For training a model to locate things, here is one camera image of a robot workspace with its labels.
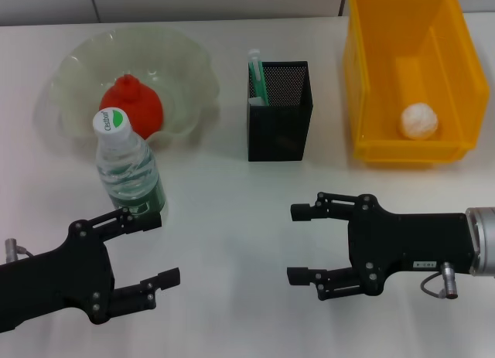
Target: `white bottle cap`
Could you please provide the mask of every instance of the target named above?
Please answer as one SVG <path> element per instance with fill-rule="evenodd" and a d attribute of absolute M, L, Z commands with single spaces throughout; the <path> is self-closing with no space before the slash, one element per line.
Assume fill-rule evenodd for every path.
<path fill-rule="evenodd" d="M 105 108 L 96 113 L 93 129 L 98 140 L 111 147 L 118 147 L 132 133 L 129 118 L 122 109 L 116 107 Z"/>

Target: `white table surface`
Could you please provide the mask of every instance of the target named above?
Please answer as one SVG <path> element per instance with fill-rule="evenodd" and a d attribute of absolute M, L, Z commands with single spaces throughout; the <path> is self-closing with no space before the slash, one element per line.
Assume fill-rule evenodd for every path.
<path fill-rule="evenodd" d="M 466 20 L 493 85 L 495 15 Z M 458 276 L 454 302 L 423 294 L 425 273 L 394 275 L 376 298 L 320 302 L 314 286 L 289 286 L 285 269 L 349 266 L 345 222 L 291 221 L 290 205 L 314 202 L 319 191 L 373 193 L 401 213 L 495 206 L 493 102 L 478 148 L 461 162 L 371 169 L 350 156 L 341 67 L 346 18 L 163 24 L 210 51 L 220 112 L 195 138 L 155 154 L 169 200 L 164 227 L 107 246 L 116 287 L 174 267 L 182 284 L 157 292 L 154 311 L 101 326 L 78 309 L 24 322 L 0 335 L 0 356 L 492 357 L 492 278 Z M 16 237 L 39 254 L 58 247 L 72 221 L 112 210 L 93 151 L 53 131 L 46 88 L 65 55 L 115 26 L 0 28 L 0 239 Z M 302 162 L 248 162 L 246 53 L 253 47 L 267 61 L 309 62 L 314 108 Z"/>

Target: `water bottle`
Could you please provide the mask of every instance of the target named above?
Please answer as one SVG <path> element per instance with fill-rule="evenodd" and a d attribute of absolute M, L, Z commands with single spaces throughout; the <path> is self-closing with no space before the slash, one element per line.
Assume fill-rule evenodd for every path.
<path fill-rule="evenodd" d="M 165 194 L 155 158 L 125 112 L 105 108 L 94 116 L 93 128 L 98 172 L 115 208 L 128 207 L 136 216 L 161 211 Z"/>

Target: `black mesh pen holder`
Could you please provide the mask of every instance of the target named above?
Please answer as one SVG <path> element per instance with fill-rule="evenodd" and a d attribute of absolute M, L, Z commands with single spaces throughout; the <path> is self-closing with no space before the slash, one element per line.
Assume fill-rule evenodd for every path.
<path fill-rule="evenodd" d="M 270 105 L 247 103 L 248 159 L 301 161 L 312 112 L 308 62 L 263 62 L 263 71 Z"/>

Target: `yellow plastic bin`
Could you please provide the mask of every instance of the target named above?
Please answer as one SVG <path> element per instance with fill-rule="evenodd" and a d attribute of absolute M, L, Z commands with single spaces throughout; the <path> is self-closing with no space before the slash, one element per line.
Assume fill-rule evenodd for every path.
<path fill-rule="evenodd" d="M 343 57 L 354 154 L 367 162 L 453 162 L 475 148 L 489 87 L 457 0 L 349 0 Z M 400 132 L 409 105 L 439 127 Z"/>

